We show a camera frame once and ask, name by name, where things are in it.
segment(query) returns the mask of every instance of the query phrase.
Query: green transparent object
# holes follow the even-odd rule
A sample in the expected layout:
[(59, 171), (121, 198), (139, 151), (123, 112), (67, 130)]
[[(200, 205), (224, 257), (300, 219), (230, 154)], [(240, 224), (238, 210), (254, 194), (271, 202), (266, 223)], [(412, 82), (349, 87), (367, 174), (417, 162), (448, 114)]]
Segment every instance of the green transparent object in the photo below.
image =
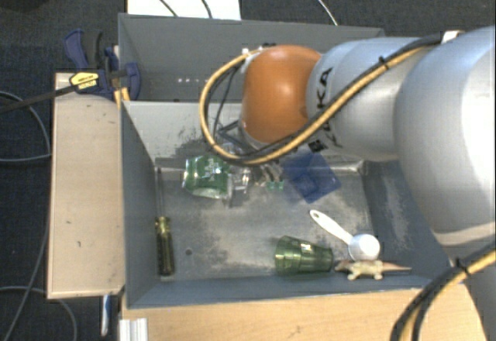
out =
[(284, 190), (284, 181), (268, 181), (265, 184), (265, 188), (268, 191), (283, 191)]
[(331, 249), (290, 236), (279, 239), (274, 258), (279, 275), (327, 272), (334, 260)]
[(229, 197), (229, 165), (215, 155), (186, 160), (183, 188), (205, 198)]

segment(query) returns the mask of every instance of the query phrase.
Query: gray carpet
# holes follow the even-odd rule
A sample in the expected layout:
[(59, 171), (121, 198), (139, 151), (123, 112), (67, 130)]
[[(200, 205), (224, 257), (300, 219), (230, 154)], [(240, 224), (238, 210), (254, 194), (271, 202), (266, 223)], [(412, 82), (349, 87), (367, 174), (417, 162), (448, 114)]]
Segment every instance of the gray carpet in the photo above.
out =
[[(421, 36), (444, 29), (494, 24), (494, 0), (324, 0), (339, 23), (379, 26), (388, 35)], [(240, 0), (244, 19), (329, 23), (315, 0)], [(72, 68), (62, 39), (72, 29), (101, 29), (103, 45), (117, 42), (117, 14), (126, 0), (0, 0), (0, 90), (21, 97), (53, 87), (57, 70)], [(35, 107), (50, 128), (50, 104)], [(0, 157), (43, 153), (43, 135), (27, 112), (0, 118)], [(0, 287), (27, 284), (47, 220), (50, 164), (0, 165)], [(35, 285), (44, 287), (43, 263)], [(0, 294), (0, 338), (12, 321), (21, 293)], [(99, 300), (69, 301), (79, 340), (98, 339)], [(115, 330), (109, 339), (115, 338)], [(70, 339), (60, 306), (32, 296), (12, 339)]]

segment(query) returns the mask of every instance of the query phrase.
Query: green cup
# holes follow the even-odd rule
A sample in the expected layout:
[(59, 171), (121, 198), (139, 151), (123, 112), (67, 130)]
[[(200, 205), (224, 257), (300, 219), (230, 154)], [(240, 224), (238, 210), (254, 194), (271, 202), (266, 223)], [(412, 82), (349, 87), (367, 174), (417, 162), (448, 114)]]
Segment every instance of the green cup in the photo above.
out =
[(306, 240), (283, 236), (277, 242), (276, 272), (279, 275), (291, 275), (331, 270), (332, 250), (316, 246)]

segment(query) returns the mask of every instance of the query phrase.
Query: white spoon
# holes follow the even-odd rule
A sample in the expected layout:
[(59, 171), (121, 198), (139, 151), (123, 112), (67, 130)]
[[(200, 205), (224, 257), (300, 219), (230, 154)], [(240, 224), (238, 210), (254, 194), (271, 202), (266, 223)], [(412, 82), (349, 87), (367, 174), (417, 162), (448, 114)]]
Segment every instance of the white spoon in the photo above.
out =
[(336, 221), (319, 210), (310, 210), (310, 216), (328, 233), (340, 238), (348, 245), (348, 252), (353, 260), (376, 260), (379, 257), (381, 245), (375, 236), (367, 233), (352, 236)]

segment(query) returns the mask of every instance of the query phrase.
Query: blue clamp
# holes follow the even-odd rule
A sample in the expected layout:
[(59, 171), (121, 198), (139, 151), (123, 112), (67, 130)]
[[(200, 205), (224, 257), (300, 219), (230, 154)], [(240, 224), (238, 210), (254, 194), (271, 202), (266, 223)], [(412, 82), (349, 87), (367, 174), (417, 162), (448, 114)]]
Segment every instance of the blue clamp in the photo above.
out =
[[(100, 31), (85, 33), (82, 29), (75, 29), (64, 38), (64, 49), (67, 57), (74, 63), (77, 71), (89, 71), (98, 74), (95, 86), (76, 92), (99, 95), (108, 100), (114, 99), (114, 92), (120, 88), (127, 88), (131, 100), (138, 99), (141, 89), (141, 74), (136, 62), (127, 63), (123, 70), (119, 70), (119, 59), (113, 49), (105, 49), (105, 63), (100, 58), (99, 43), (102, 37)], [(112, 80), (119, 79), (120, 88), (112, 86)]]

